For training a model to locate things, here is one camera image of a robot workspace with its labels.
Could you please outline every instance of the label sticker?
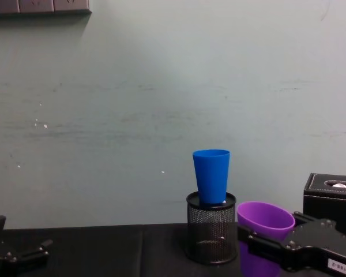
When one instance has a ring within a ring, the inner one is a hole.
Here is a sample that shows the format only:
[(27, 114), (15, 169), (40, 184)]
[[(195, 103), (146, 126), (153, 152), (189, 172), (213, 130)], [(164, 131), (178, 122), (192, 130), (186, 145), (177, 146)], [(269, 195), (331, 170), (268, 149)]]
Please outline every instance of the label sticker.
[(341, 264), (338, 261), (332, 260), (332, 259), (328, 259), (328, 267), (341, 272), (343, 274), (346, 274), (346, 265), (345, 264)]

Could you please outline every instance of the black tablecloth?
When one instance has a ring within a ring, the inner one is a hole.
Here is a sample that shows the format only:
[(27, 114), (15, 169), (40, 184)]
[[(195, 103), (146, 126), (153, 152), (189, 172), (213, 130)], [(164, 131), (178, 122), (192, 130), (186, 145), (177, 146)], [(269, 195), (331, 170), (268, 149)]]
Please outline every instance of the black tablecloth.
[[(46, 268), (22, 277), (234, 277), (242, 276), (239, 257), (208, 266), (184, 253), (186, 224), (160, 224), (60, 229), (6, 230), (4, 240), (26, 250), (48, 238), (54, 241)], [(322, 277), (313, 271), (282, 277)]]

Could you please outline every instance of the cup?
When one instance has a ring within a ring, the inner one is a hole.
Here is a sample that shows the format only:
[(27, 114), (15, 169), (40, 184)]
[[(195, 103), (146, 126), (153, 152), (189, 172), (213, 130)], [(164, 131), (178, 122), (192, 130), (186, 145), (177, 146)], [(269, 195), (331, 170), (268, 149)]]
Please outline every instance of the cup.
[[(282, 241), (295, 225), (295, 218), (286, 210), (263, 202), (244, 202), (237, 208), (238, 224), (258, 234)], [(239, 242), (240, 266), (245, 277), (278, 277), (278, 264), (252, 255), (244, 242)]]
[(218, 204), (227, 192), (230, 152), (207, 149), (193, 152), (199, 199), (204, 204)]

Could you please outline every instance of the cup rim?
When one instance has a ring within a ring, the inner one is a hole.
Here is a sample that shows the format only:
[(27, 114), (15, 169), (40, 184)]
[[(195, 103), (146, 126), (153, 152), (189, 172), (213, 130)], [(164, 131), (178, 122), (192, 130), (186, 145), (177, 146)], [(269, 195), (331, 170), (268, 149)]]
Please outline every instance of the cup rim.
[[(245, 205), (245, 204), (252, 204), (252, 203), (257, 203), (257, 204), (265, 204), (265, 205), (268, 205), (268, 206), (272, 206), (273, 208), (277, 208), (279, 210), (281, 210), (282, 212), (284, 212), (285, 214), (289, 215), (289, 218), (291, 219), (292, 221), (292, 224), (287, 226), (287, 227), (284, 227), (284, 228), (274, 228), (274, 227), (269, 227), (269, 226), (266, 226), (266, 225), (262, 225), (260, 223), (257, 223), (253, 220), (250, 220), (248, 218), (246, 218), (245, 216), (243, 216), (240, 212), (240, 207), (242, 205)], [(288, 230), (289, 228), (292, 228), (294, 227), (294, 225), (296, 224), (296, 220), (295, 218), (292, 216), (292, 214), (290, 212), (288, 212), (287, 210), (285, 210), (284, 208), (281, 208), (277, 205), (274, 205), (274, 204), (271, 204), (271, 203), (267, 203), (267, 202), (261, 202), (261, 201), (247, 201), (247, 202), (242, 202), (241, 204), (239, 204), (237, 206), (237, 214), (240, 215), (241, 217), (245, 218), (247, 221), (251, 222), (252, 224), (255, 224), (257, 226), (261, 226), (261, 227), (264, 227), (266, 229), (269, 229), (269, 230), (278, 230), (278, 231), (282, 231), (282, 230)]]
[[(209, 152), (216, 152), (216, 155), (203, 155), (203, 154), (208, 154)], [(210, 158), (210, 157), (219, 157), (219, 156), (224, 156), (230, 154), (229, 150), (226, 149), (201, 149), (201, 150), (196, 150), (192, 153), (193, 156), (195, 157), (204, 157), (204, 158)]]

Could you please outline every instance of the purple plastic cup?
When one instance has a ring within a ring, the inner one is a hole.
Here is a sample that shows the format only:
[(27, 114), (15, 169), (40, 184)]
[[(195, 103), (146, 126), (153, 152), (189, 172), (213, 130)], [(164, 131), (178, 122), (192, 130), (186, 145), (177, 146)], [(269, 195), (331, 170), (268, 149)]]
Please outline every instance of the purple plastic cup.
[[(275, 205), (257, 201), (244, 202), (237, 208), (238, 223), (261, 235), (284, 240), (295, 225), (295, 218)], [(249, 253), (247, 245), (239, 242), (241, 271), (245, 277), (278, 277), (278, 264)]]

